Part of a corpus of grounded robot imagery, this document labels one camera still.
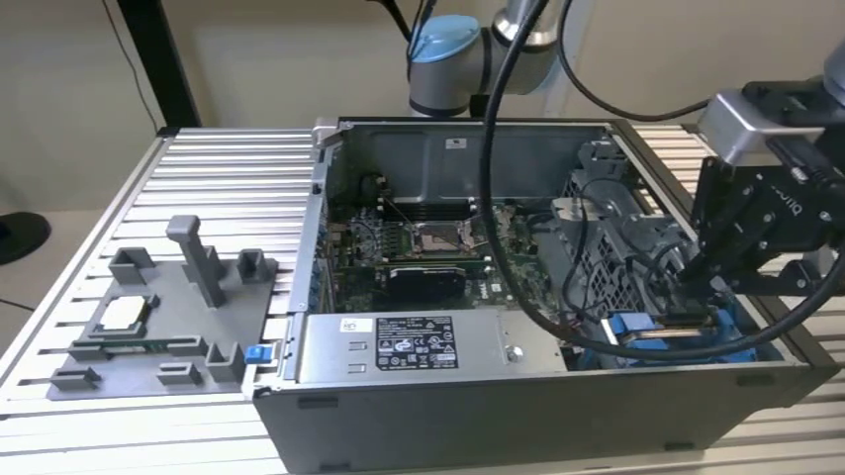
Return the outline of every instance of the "cable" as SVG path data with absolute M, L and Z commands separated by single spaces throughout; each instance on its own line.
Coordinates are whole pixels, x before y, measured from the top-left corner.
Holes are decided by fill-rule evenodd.
M 394 0 L 370 0 L 372 2 L 380 3 L 388 13 L 392 14 L 392 18 L 394 19 L 394 23 L 397 24 L 397 28 L 400 28 L 400 32 L 402 33 L 406 42 L 412 41 L 412 30 L 409 30 L 409 23 L 406 22 L 406 17 L 402 16 L 402 10 L 397 6 L 397 2 Z
M 412 78 L 412 63 L 414 62 L 414 54 L 418 48 L 418 42 L 421 41 L 421 35 L 424 34 L 425 24 L 432 18 L 434 12 L 434 6 L 437 6 L 437 0 L 421 0 L 418 5 L 418 12 L 414 15 L 414 25 L 412 26 L 412 41 L 406 49 L 406 76 Z
M 679 117 L 685 116 L 687 114 L 691 114 L 704 109 L 709 102 L 707 100 L 696 102 L 695 104 L 676 111 L 667 112 L 664 114 L 637 114 L 635 112 L 629 112 L 624 109 L 620 109 L 613 104 L 604 101 L 593 93 L 593 91 L 591 91 L 587 85 L 581 82 L 581 79 L 579 79 L 579 76 L 576 76 L 576 72 L 572 69 L 572 65 L 569 64 L 569 59 L 567 58 L 567 50 L 564 48 L 564 31 L 567 29 L 567 18 L 569 17 L 569 9 L 572 8 L 572 3 L 573 3 L 573 0 L 565 1 L 564 9 L 563 9 L 561 17 L 560 17 L 560 22 L 557 23 L 557 57 L 560 59 L 560 65 L 564 68 L 564 72 L 567 73 L 567 77 L 572 81 L 572 85 L 576 86 L 576 89 L 579 89 L 581 94 L 584 94 L 584 96 L 591 100 L 591 102 L 596 104 L 599 107 L 601 107 L 609 113 L 623 117 L 624 119 L 628 119 L 631 121 L 639 121 L 639 122 L 669 121 L 672 119 L 677 119 Z
M 123 46 L 123 40 L 121 39 L 121 34 L 118 33 L 118 26 L 115 25 L 115 19 L 111 16 L 111 10 L 109 9 L 109 4 L 106 0 L 101 0 L 103 4 L 103 10 L 106 10 L 106 16 L 109 17 L 109 24 L 111 25 L 111 31 L 115 34 L 115 39 L 118 40 L 118 46 L 121 47 L 121 51 L 123 52 L 123 57 L 127 60 L 127 64 L 130 64 L 130 68 L 133 69 L 133 78 L 135 79 L 135 89 L 138 90 L 138 95 L 142 98 L 142 104 L 145 104 L 145 110 L 147 111 L 147 116 L 150 117 L 150 122 L 154 123 L 154 133 L 159 132 L 159 123 L 157 122 L 157 118 L 154 117 L 154 112 L 150 109 L 150 104 L 147 103 L 147 98 L 145 97 L 145 92 L 142 91 L 142 81 L 138 77 L 138 69 L 135 68 L 135 64 L 133 63 L 133 59 L 130 58 L 130 53 L 127 52 L 127 48 Z
M 19 309 L 29 310 L 30 312 L 35 312 L 37 309 L 30 307 L 29 305 L 19 304 L 18 302 L 13 302 L 11 300 L 0 299 L 0 304 L 11 305 L 13 307 L 18 307 Z
M 696 349 L 673 349 L 673 350 L 645 350 L 628 348 L 615 344 L 596 341 L 573 330 L 569 326 L 561 325 L 553 322 L 544 313 L 539 310 L 532 300 L 527 296 L 520 286 L 520 281 L 515 275 L 511 263 L 508 261 L 508 253 L 503 247 L 503 242 L 497 235 L 497 223 L 493 213 L 493 191 L 492 191 L 492 157 L 493 157 L 493 140 L 496 137 L 497 128 L 497 115 L 500 113 L 500 107 L 503 105 L 503 98 L 505 96 L 505 87 L 508 85 L 509 78 L 515 72 L 517 60 L 520 59 L 520 53 L 527 44 L 529 34 L 539 21 L 539 17 L 544 12 L 548 0 L 539 0 L 532 7 L 532 11 L 525 18 L 524 24 L 520 26 L 512 46 L 505 54 L 505 60 L 503 67 L 497 74 L 493 90 L 491 93 L 491 104 L 485 111 L 484 121 L 484 137 L 481 156 L 479 161 L 479 179 L 480 179 L 480 203 L 481 203 L 481 217 L 485 226 L 485 232 L 488 234 L 488 240 L 491 243 L 491 249 L 493 258 L 503 275 L 505 284 L 508 285 L 520 307 L 533 322 L 557 338 L 568 341 L 584 348 L 592 349 L 601 353 L 608 353 L 623 358 L 647 359 L 652 361 L 679 361 L 688 359 L 704 359 L 715 356 L 723 356 L 727 354 L 744 351 L 767 343 L 784 335 L 798 325 L 800 325 L 810 316 L 819 310 L 824 303 L 835 295 L 840 288 L 840 282 L 845 278 L 845 243 L 838 248 L 839 256 L 831 267 L 828 275 L 822 280 L 816 292 L 795 307 L 782 319 L 770 327 L 766 327 L 754 335 L 738 338 L 727 343 L 721 343 L 708 348 Z M 583 209 L 583 218 L 587 218 L 587 210 Z
M 573 197 L 573 199 L 579 200 L 580 207 L 581 207 L 581 226 L 580 226 L 580 233 L 579 233 L 579 244 L 576 245 L 576 253 L 575 253 L 573 257 L 572 257 L 572 267 L 569 267 L 569 271 L 567 272 L 567 277 L 564 278 L 564 285 L 561 287 L 564 304 L 567 304 L 567 307 L 569 307 L 576 312 L 576 314 L 580 316 L 580 318 L 583 320 L 589 320 L 595 324 L 601 324 L 601 319 L 596 319 L 592 315 L 589 315 L 585 312 L 588 309 L 585 309 L 584 306 L 579 307 L 572 302 L 572 300 L 569 299 L 569 288 L 572 286 L 572 282 L 573 282 L 576 273 L 579 271 L 579 267 L 581 267 L 584 265 L 584 251 L 587 250 L 587 239 L 588 239 L 588 234 L 589 234 L 589 222 L 588 222 L 587 208 L 584 207 L 584 198 L 585 197 L 589 198 L 587 196 L 587 189 L 589 188 L 589 186 L 593 183 L 599 183 L 599 182 L 603 182 L 603 181 L 620 183 L 620 184 L 623 184 L 625 186 L 625 183 L 623 183 L 623 181 L 619 180 L 617 178 L 611 178 L 611 177 L 603 176 L 603 177 L 593 178 L 592 180 L 589 180 L 584 184 L 581 189 L 579 190 L 579 193 L 576 194 L 576 196 Z

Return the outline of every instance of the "warning label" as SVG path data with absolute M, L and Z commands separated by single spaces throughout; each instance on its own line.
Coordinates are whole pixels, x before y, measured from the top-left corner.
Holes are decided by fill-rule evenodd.
M 452 317 L 377 319 L 376 338 L 382 371 L 459 367 Z

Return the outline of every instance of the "aluminum extrusion table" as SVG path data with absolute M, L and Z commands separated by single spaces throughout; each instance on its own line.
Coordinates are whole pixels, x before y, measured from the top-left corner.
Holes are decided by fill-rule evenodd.
M 701 139 L 680 126 L 636 129 L 693 192 L 711 153 Z M 280 260 L 264 338 L 285 336 L 312 160 L 310 130 L 189 129 L 157 139 L 0 359 L 0 473 L 286 473 L 241 394 L 53 402 L 47 392 L 63 349 L 109 287 L 115 250 L 142 245 L 155 259 L 180 258 L 165 234 L 174 214 L 200 215 L 204 242 L 222 257 L 262 247 Z M 831 300 L 806 326 L 845 363 L 845 298 Z M 845 373 L 792 408 L 756 413 L 704 452 L 437 473 L 845 473 Z

